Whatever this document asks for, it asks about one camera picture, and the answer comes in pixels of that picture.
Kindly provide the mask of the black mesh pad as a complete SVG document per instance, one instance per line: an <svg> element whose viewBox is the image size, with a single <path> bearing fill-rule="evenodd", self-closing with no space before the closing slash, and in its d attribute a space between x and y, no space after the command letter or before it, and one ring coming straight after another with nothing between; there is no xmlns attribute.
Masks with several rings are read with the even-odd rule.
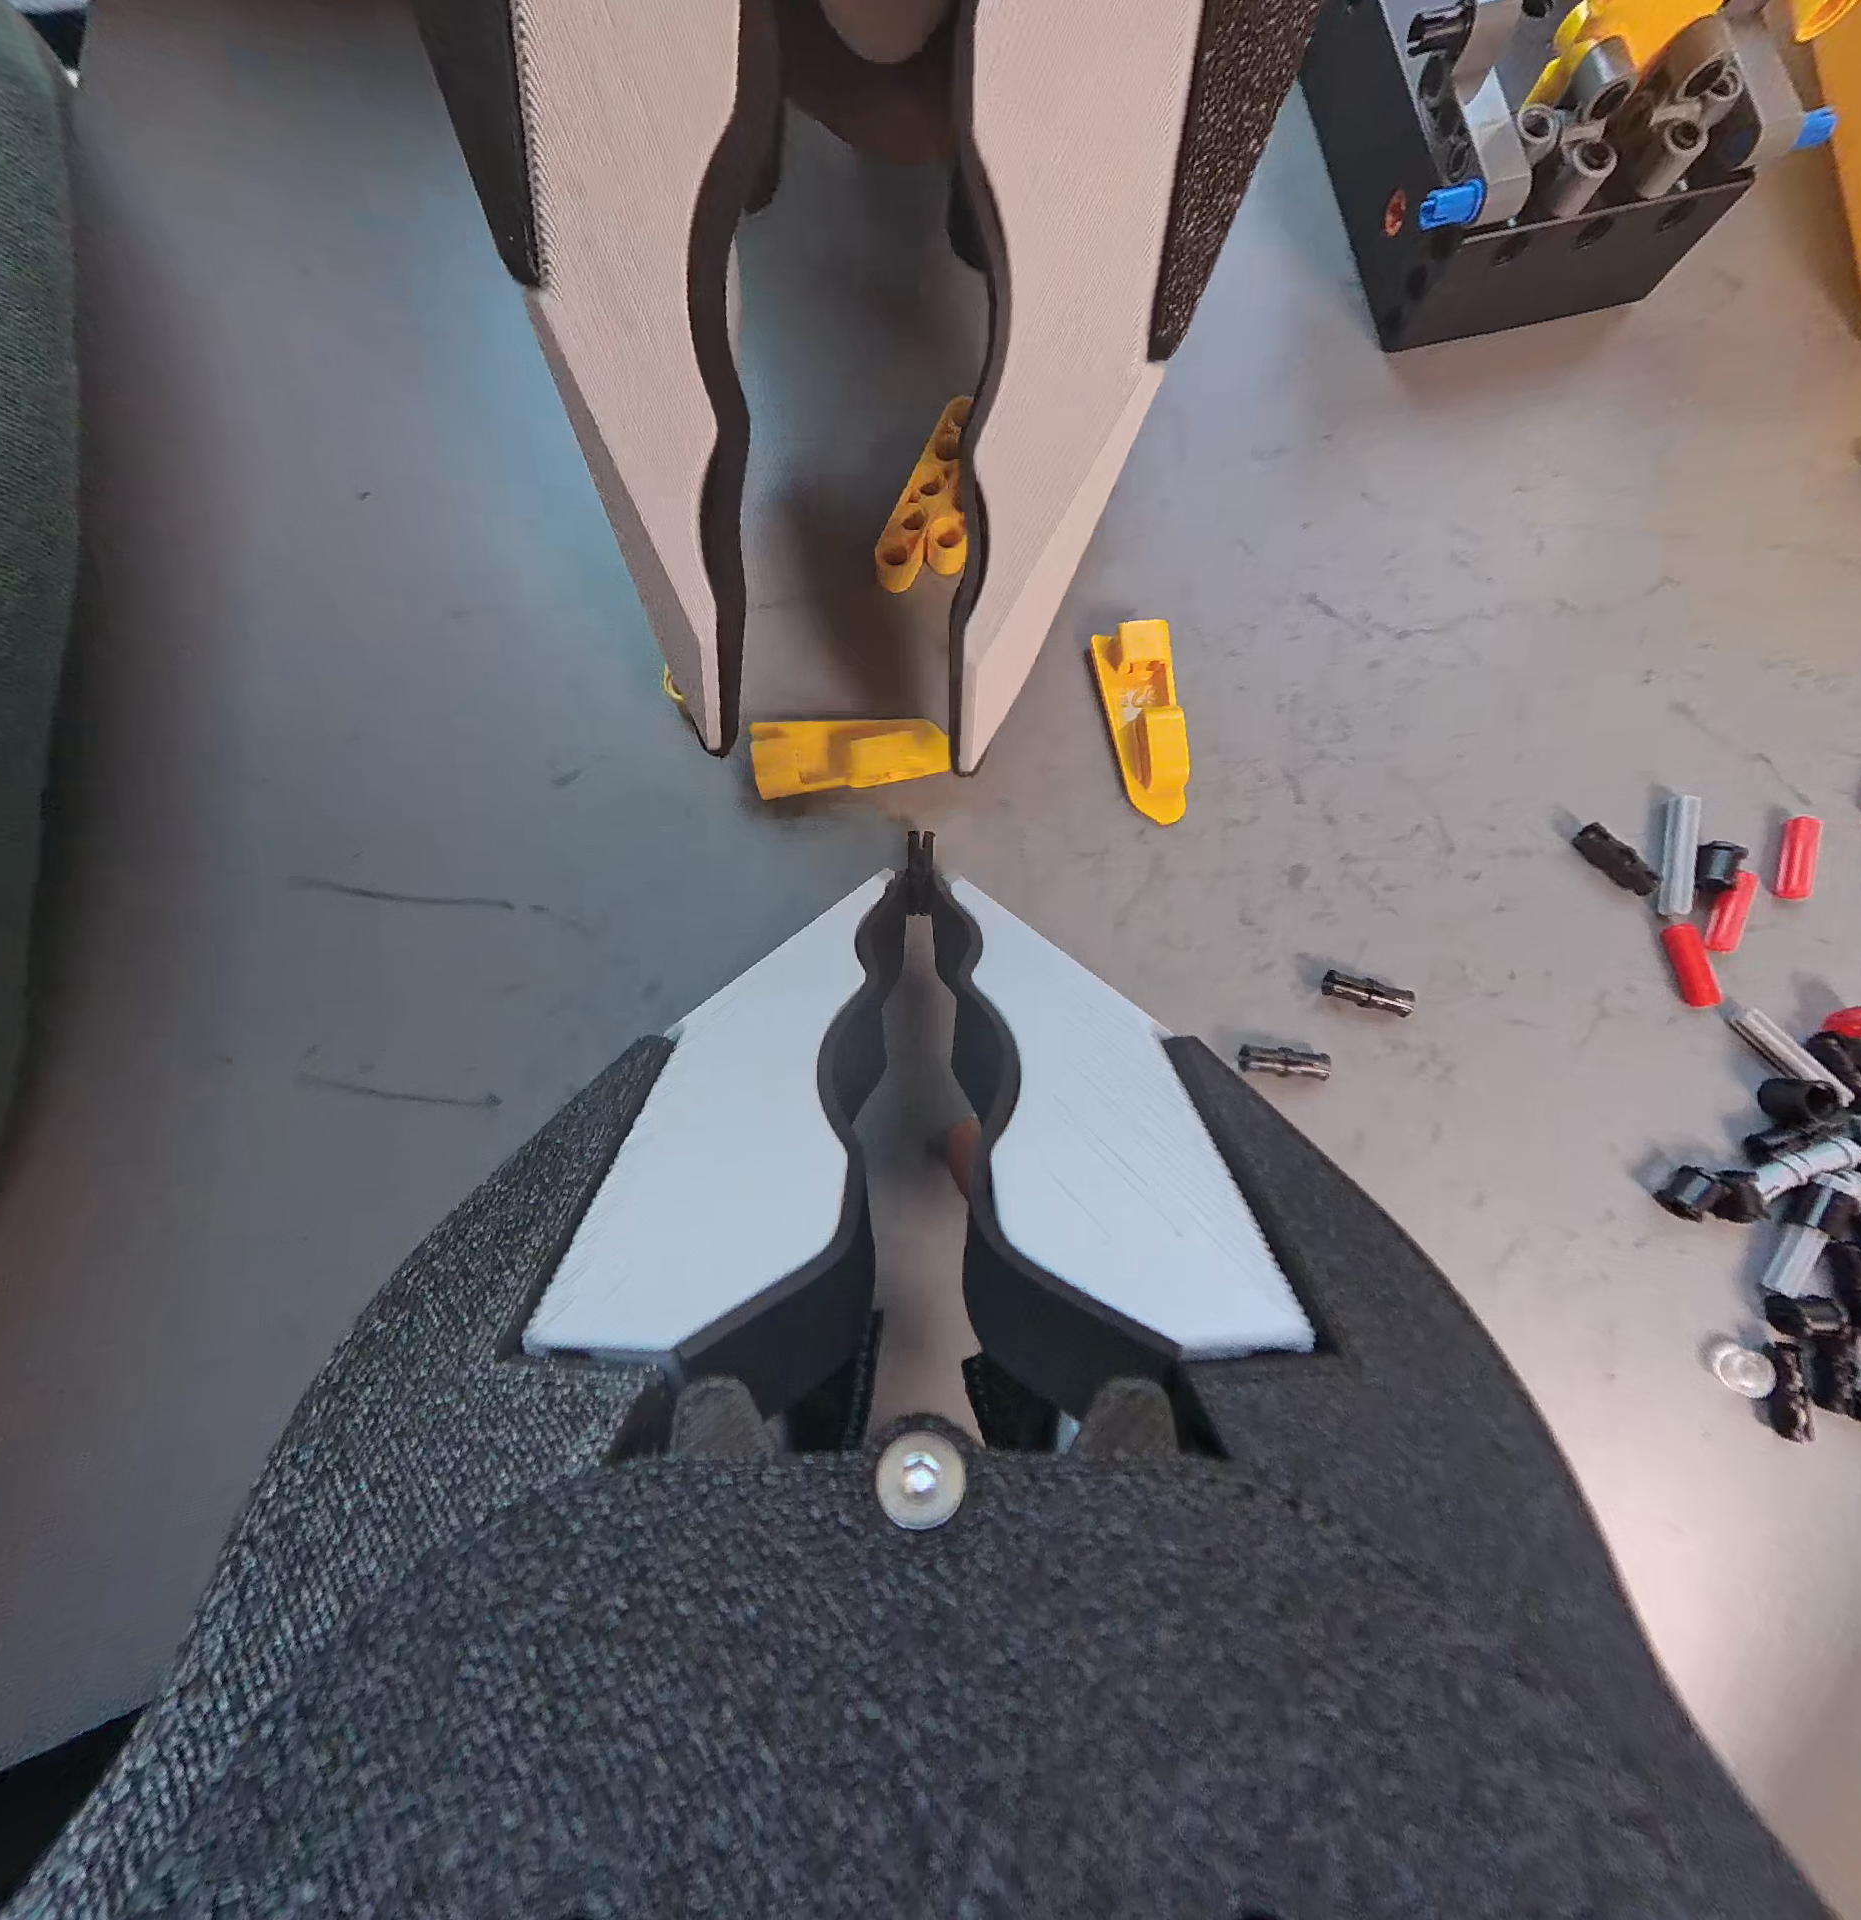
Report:
<svg viewBox="0 0 1861 1920"><path fill-rule="evenodd" d="M137 1728L139 1712L0 1770L0 1908L32 1878L56 1834L96 1790Z"/></svg>

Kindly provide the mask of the pile of small lego pins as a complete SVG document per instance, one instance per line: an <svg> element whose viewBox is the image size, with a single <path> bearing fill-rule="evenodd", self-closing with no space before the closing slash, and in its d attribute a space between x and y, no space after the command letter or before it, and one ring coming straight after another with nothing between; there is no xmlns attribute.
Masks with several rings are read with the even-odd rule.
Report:
<svg viewBox="0 0 1861 1920"><path fill-rule="evenodd" d="M1752 851L1702 837L1702 803L1671 795L1653 853L1600 822L1579 824L1569 848L1656 918L1665 971L1681 1001L1718 1013L1767 1071L1761 1124L1731 1168L1676 1166L1653 1202L1688 1221L1775 1227L1758 1282L1765 1335L1724 1338L1712 1373L1792 1447L1820 1416L1861 1426L1861 1001L1835 1006L1811 1032L1727 995L1718 962L1737 953L1760 896L1803 904L1820 879L1823 822L1782 821L1769 873Z"/></svg>

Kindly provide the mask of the black and yellow lego model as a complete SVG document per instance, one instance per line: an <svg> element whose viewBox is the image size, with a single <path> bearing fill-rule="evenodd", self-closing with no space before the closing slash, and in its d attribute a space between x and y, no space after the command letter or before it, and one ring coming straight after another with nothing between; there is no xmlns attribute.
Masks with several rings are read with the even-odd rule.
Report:
<svg viewBox="0 0 1861 1920"><path fill-rule="evenodd" d="M1335 2L1302 96L1384 352L1645 300L1826 145L1772 5Z"/></svg>

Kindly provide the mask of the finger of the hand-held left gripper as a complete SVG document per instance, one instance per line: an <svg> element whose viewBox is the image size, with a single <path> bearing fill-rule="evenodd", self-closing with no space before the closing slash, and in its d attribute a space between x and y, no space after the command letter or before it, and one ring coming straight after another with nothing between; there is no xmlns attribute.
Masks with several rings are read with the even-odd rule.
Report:
<svg viewBox="0 0 1861 1920"><path fill-rule="evenodd" d="M513 50L534 330L691 723L727 757L750 454L731 258L780 131L776 9L516 5Z"/></svg>
<svg viewBox="0 0 1861 1920"><path fill-rule="evenodd" d="M987 261L951 613L956 772L1041 656L1162 383L1151 318L1205 7L969 2L956 157Z"/></svg>

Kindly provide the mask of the person's left hand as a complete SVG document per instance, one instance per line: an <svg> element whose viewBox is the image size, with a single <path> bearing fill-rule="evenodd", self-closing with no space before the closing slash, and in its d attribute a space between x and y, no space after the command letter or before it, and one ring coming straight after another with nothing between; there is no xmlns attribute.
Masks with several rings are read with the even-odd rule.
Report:
<svg viewBox="0 0 1861 1920"><path fill-rule="evenodd" d="M956 160L956 82L946 37L914 60L868 62L836 39L782 50L783 96L866 157L896 165Z"/></svg>

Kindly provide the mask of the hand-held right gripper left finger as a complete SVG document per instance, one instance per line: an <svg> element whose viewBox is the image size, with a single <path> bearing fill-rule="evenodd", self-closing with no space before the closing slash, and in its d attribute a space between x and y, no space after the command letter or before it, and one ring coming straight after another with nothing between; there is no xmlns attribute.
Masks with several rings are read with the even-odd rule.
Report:
<svg viewBox="0 0 1861 1920"><path fill-rule="evenodd" d="M530 1308L520 1352L731 1377L792 1450L870 1422L874 1234L857 1119L888 1072L911 884L882 870L686 1013Z"/></svg>

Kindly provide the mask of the yellow lego connector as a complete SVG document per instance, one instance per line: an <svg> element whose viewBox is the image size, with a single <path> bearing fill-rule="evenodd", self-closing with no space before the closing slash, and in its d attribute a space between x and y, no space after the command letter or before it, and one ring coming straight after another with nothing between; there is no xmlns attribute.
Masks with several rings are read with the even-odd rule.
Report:
<svg viewBox="0 0 1861 1920"><path fill-rule="evenodd" d="M1120 619L1086 649L1090 671L1130 803L1161 827L1187 814L1192 755L1164 616Z"/></svg>
<svg viewBox="0 0 1861 1920"><path fill-rule="evenodd" d="M929 719L783 719L750 726L750 773L764 801L938 778L950 737Z"/></svg>

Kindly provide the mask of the short yellow lego beam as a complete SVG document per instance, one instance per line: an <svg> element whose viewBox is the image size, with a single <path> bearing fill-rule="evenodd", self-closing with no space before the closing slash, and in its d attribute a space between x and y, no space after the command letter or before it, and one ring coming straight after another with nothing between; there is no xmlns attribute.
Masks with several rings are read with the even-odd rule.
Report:
<svg viewBox="0 0 1861 1920"><path fill-rule="evenodd" d="M927 451L914 465L874 547L874 570L884 591L904 593L914 585L926 563L927 533L943 512L943 495L946 467Z"/></svg>
<svg viewBox="0 0 1861 1920"><path fill-rule="evenodd" d="M947 580L960 577L968 563L964 438L969 411L971 396L968 394L946 403L914 477L923 561Z"/></svg>

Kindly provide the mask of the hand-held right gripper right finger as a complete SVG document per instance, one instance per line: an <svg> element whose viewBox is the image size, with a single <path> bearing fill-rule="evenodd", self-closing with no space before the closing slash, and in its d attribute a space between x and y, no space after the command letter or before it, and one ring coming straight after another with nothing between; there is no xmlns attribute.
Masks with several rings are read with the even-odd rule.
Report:
<svg viewBox="0 0 1861 1920"><path fill-rule="evenodd" d="M950 1068L977 1121L965 1386L993 1449L1064 1453L1112 1382L1215 1450L1192 1373L1320 1355L1320 1328L1184 1063L1209 1061L981 887L926 887Z"/></svg>

